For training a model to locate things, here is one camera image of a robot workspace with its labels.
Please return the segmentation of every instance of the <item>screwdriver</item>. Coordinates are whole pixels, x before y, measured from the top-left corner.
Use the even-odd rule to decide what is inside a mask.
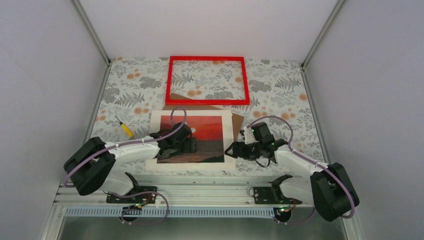
[[[128,134],[129,138],[134,137],[133,133],[131,132],[131,130],[123,123],[121,122],[121,120],[119,120],[119,118],[117,116],[115,116],[115,118],[118,120],[119,125],[122,127],[122,129],[126,132],[126,134]]]

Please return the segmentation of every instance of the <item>red sky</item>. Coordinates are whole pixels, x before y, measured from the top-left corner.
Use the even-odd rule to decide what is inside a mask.
[[[183,116],[174,116],[175,123],[181,122]],[[223,124],[221,116],[187,116],[187,125],[195,129],[193,137],[197,140],[223,140]],[[160,129],[171,129],[172,122],[170,116],[161,116]]]

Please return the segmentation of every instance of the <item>yellow screwdriver handle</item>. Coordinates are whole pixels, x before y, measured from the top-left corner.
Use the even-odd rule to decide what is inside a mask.
[[[125,124],[121,124],[122,129],[126,132],[126,134],[128,134],[128,136],[130,138],[134,137],[133,133],[131,132],[131,130],[125,126]]]

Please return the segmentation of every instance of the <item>orange flower pattern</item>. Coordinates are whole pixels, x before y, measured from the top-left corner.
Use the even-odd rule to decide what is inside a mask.
[[[246,126],[257,118],[276,115],[294,129],[293,147],[323,160],[320,142],[303,85],[299,64],[283,60],[245,60],[250,105],[220,106],[244,116]],[[115,115],[133,132],[136,139],[149,134],[150,113],[164,106],[168,79],[168,57],[116,57],[103,92],[91,137],[107,142],[127,141]],[[192,99],[244,98],[243,76],[239,62],[175,62],[171,91]],[[278,119],[269,118],[271,133],[287,140],[290,131]],[[144,160],[123,166],[135,175],[192,176],[281,176],[290,171],[281,166],[258,167],[255,162],[236,160],[236,170],[169,171],[144,170]]]

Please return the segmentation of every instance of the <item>red picture frame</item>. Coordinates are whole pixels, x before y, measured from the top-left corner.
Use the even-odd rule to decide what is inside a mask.
[[[174,61],[235,61],[241,62],[244,84],[244,99],[171,99],[172,70]],[[171,56],[169,58],[168,82],[166,83],[166,105],[250,105],[248,76],[245,58],[242,56]]]

